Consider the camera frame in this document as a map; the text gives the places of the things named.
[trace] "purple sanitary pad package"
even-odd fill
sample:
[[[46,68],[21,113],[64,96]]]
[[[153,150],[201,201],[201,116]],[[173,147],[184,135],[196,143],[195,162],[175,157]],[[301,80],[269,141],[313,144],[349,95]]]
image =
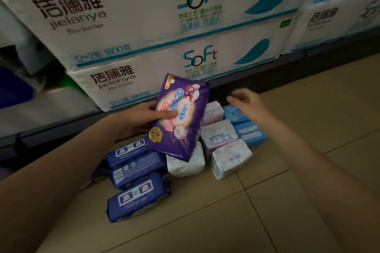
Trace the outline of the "purple sanitary pad package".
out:
[[[156,111],[177,110],[174,119],[150,124],[146,147],[188,162],[199,139],[200,123],[209,99],[206,82],[167,74]]]

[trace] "forearm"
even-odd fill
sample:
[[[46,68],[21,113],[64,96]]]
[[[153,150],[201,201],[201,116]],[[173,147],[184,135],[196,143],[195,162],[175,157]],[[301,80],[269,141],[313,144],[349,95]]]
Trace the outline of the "forearm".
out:
[[[112,114],[0,182],[0,251],[35,251],[119,134]]]
[[[284,152],[293,174],[342,248],[376,248],[380,234],[378,197],[272,113],[259,114],[260,128]]]

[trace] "blue sanitary pad package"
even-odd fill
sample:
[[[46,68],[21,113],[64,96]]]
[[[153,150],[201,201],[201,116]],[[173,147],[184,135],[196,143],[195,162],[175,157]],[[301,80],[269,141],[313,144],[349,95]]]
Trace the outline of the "blue sanitary pad package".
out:
[[[107,215],[111,223],[134,217],[169,198],[170,180],[155,174],[108,199]]]
[[[258,147],[268,138],[268,136],[260,131],[258,126],[253,122],[236,125],[234,126],[234,129],[239,138],[243,139],[248,147]]]
[[[234,126],[250,121],[236,106],[224,107],[224,119],[228,119]]]
[[[152,173],[166,173],[167,168],[161,154],[155,151],[138,156],[111,173],[116,189],[124,189]]]
[[[145,147],[145,138],[137,140],[131,144],[120,147],[116,150],[108,152],[106,159],[111,168],[120,166],[139,155],[147,153],[149,149]]]

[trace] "hand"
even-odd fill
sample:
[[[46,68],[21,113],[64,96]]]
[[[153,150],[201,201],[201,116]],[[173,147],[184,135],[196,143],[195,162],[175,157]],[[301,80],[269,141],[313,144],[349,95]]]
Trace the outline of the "hand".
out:
[[[236,89],[231,95],[227,96],[227,101],[254,122],[258,122],[263,113],[270,113],[259,95],[247,88]]]
[[[158,119],[173,119],[178,111],[155,111],[156,101],[145,102],[128,110],[114,113],[117,122],[121,125],[119,139],[127,138],[149,129],[149,123]]]

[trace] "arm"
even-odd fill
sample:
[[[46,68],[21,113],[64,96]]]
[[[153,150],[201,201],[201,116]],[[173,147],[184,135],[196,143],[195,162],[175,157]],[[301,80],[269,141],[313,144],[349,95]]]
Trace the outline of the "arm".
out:
[[[178,114],[150,110],[154,105],[113,113],[1,181],[0,252],[35,252],[117,139]]]
[[[362,182],[306,143],[248,89],[227,97],[284,152],[287,163],[344,251],[378,251],[380,199]]]

